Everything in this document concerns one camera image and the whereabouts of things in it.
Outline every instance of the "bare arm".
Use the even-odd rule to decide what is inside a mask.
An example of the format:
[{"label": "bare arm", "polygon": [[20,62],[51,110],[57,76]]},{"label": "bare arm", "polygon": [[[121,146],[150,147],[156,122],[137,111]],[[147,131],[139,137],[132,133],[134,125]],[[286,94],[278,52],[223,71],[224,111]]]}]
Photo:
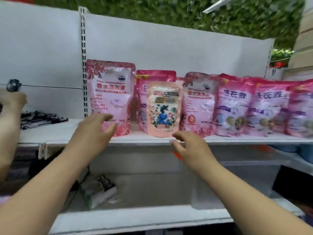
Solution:
[{"label": "bare arm", "polygon": [[103,120],[110,118],[101,114],[86,118],[65,150],[0,207],[1,234],[48,234],[71,186],[115,133],[116,124],[101,131]]},{"label": "bare arm", "polygon": [[21,134],[21,113],[26,103],[22,92],[0,90],[0,183],[7,176]]},{"label": "bare arm", "polygon": [[192,132],[173,135],[186,142],[172,144],[225,205],[244,235],[312,235],[313,228],[248,185],[214,158],[205,140]]}]

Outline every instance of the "pink plastic packaging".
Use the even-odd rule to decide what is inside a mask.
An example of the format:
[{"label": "pink plastic packaging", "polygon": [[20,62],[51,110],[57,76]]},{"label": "pink plastic packaging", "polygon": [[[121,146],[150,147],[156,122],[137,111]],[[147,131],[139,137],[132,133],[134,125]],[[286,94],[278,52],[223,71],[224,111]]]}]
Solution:
[{"label": "pink plastic packaging", "polygon": [[151,81],[147,84],[148,134],[170,137],[179,129],[182,84]]},{"label": "pink plastic packaging", "polygon": [[[88,59],[86,70],[91,113],[113,114],[112,121],[118,123],[114,137],[129,134],[135,64]],[[112,121],[103,122],[102,129],[107,130]]]},{"label": "pink plastic packaging", "polygon": [[180,130],[192,131],[202,138],[211,135],[217,92],[217,77],[204,73],[187,73],[183,88],[182,122]]},{"label": "pink plastic packaging", "polygon": [[289,99],[291,94],[291,89],[293,86],[301,84],[300,81],[286,81],[286,84],[288,84],[288,87],[285,92],[285,97],[283,99],[280,112],[278,115],[274,118],[274,125],[273,125],[273,131],[277,133],[285,133],[287,120],[289,118]]},{"label": "pink plastic packaging", "polygon": [[275,118],[288,103],[290,84],[286,81],[255,79],[256,88],[249,105],[244,133],[266,137],[273,133]]},{"label": "pink plastic packaging", "polygon": [[250,79],[224,79],[218,87],[214,112],[214,131],[221,136],[237,137],[243,124],[254,92],[255,84]]},{"label": "pink plastic packaging", "polygon": [[313,79],[292,87],[290,117],[286,133],[300,138],[313,138]]},{"label": "pink plastic packaging", "polygon": [[148,132],[147,126],[147,84],[149,81],[170,81],[176,80],[175,71],[165,70],[137,70],[137,88],[138,88],[138,122],[139,129]]}]

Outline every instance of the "artificial ivy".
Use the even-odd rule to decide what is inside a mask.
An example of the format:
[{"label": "artificial ivy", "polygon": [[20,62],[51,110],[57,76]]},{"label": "artificial ivy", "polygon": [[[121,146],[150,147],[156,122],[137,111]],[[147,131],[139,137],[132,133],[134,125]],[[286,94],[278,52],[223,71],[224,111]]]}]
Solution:
[{"label": "artificial ivy", "polygon": [[276,38],[278,49],[292,48],[305,0],[234,0],[209,14],[217,0],[34,0],[37,4],[93,14],[167,24],[204,31]]}]

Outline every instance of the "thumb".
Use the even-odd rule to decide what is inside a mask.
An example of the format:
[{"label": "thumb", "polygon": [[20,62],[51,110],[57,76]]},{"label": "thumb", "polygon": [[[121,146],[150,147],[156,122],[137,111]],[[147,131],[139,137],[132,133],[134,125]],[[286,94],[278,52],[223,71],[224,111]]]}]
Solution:
[{"label": "thumb", "polygon": [[113,123],[108,127],[108,129],[105,132],[103,132],[103,134],[105,135],[106,138],[111,139],[116,129],[117,129],[117,123]]},{"label": "thumb", "polygon": [[171,145],[174,146],[174,148],[176,149],[176,151],[183,156],[183,154],[185,153],[186,149],[176,140],[172,140],[171,141]]}]

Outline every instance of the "person's left hand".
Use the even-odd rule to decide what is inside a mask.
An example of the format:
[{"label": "person's left hand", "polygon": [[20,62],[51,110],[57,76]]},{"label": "person's left hand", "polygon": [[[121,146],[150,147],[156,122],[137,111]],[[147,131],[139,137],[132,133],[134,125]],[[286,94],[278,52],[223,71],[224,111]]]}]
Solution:
[{"label": "person's left hand", "polygon": [[114,135],[117,124],[113,123],[103,131],[101,124],[113,118],[111,114],[93,114],[79,123],[64,153],[75,160],[88,165],[108,145]]}]

